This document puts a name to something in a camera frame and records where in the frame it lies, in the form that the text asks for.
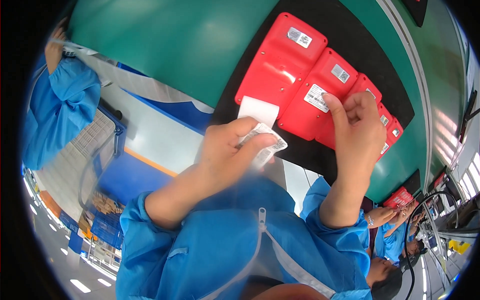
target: black cable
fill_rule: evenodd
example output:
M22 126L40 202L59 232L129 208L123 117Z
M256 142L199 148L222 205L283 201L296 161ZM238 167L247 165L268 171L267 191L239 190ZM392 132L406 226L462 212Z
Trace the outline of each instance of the black cable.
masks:
M454 206L455 206L455 211L456 211L456 224L455 224L455 228L458 227L458 206L456 204L456 201L455 201L455 198L447 193L447 192L434 192L433 194L430 194L428 195L427 197L425 197L422 201L419 202L419 204L417 205L417 207L415 207L412 211L412 213L410 214L410 216L408 217L408 222L407 222L407 230L405 230L405 238L404 238L404 251L405 251L405 255L408 255L408 250L407 250L407 241L408 241L408 234L409 234L409 230L408 230L408 226L409 224L411 223L412 221L412 218L413 216L415 215L416 211L422 207L422 204L424 204L426 201L428 201L429 199L432 199L433 197L435 197L436 195L440 195L440 194L443 194L443 195L446 195L446 196L450 196L452 197L453 199L453 202L454 202ZM407 294L407 297L405 298L405 300L408 300L410 295L412 294L412 291L413 291L413 286L415 284L415 272L413 272L413 267L412 267L412 263L410 262L410 259L407 259L407 263L408 263L408 268L410 269L410 273L412 274L412 284L410 286L410 290L408 291L408 294Z

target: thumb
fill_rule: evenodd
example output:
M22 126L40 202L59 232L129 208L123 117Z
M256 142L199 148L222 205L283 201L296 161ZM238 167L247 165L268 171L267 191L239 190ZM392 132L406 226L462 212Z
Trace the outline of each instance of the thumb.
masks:
M247 169L255 156L264 148L275 145L277 139L269 133L262 133L249 139L245 145L233 156L232 165L236 169Z
M348 117L342 102L332 94L324 94L322 98L332 113L335 134L343 132L348 127Z

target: orange stripe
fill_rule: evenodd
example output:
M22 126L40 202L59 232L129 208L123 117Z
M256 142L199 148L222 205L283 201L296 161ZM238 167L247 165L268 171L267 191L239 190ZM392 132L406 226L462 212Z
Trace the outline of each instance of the orange stripe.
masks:
M161 165L159 165L158 163L156 162L153 162L151 161L150 159L146 158L146 157L143 157L141 156L140 154L136 153L135 151L133 151L132 149L129 149L127 147L124 148L125 152L130 154L131 156L135 157L136 159L146 163L147 165L150 165L152 167L154 167L155 169L159 170L159 171L162 171L164 172L165 174L168 174L172 177L175 177L177 176L178 174L173 172L173 171L170 171L169 169L165 168L165 167L162 167Z

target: blue crate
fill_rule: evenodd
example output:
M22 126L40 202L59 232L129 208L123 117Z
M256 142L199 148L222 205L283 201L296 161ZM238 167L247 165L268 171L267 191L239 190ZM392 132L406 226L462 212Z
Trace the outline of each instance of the blue crate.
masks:
M63 210L60 212L59 220L65 225L66 228L77 234L79 228L78 223Z
M114 217L102 213L99 216L95 216L90 231L108 245L120 250L123 242L123 231L120 228L120 222L116 221Z

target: white label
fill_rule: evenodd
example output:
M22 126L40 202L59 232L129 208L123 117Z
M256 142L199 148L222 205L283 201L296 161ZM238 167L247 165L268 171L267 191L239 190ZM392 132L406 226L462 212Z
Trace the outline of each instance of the white label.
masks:
M328 112L329 108L322 97L322 95L325 93L327 93L327 91L318 85L313 84L303 100L307 101L323 112Z
M257 156L252 161L252 165L256 169L260 169L261 167L263 167L273 157L273 154L275 154L275 152L281 151L288 147L287 142L285 142L285 140L282 139L282 137L278 135L278 133L273 131L266 124L258 123L257 126L255 126L255 128L253 128L247 135L239 139L239 144L236 148L241 149L249 139L261 133L273 134L277 138L277 143L275 145L262 149L257 154Z
M304 48L308 48L312 42L311 37L293 27L288 30L287 37Z
M369 88L367 88L365 91L370 92L370 94L373 96L374 99L377 98L377 97L375 97L375 95L372 93L372 91Z
M382 151L380 152L380 155L382 155L383 153L385 153L385 151L387 151L388 147L389 147L388 144L385 143L384 148L383 148Z
M384 126L387 126L387 124L388 124L388 119L387 119L387 117L386 117L385 115L382 115L382 116L380 117L380 121L384 124Z
M400 134L400 130L398 130L397 128L395 128L395 129L393 129L392 133L393 133L393 135L394 135L395 137L398 137L398 135Z
M347 82L348 78L350 77L350 75L345 72L345 70L343 70L342 67L340 67L339 65L335 65L331 72L343 83Z

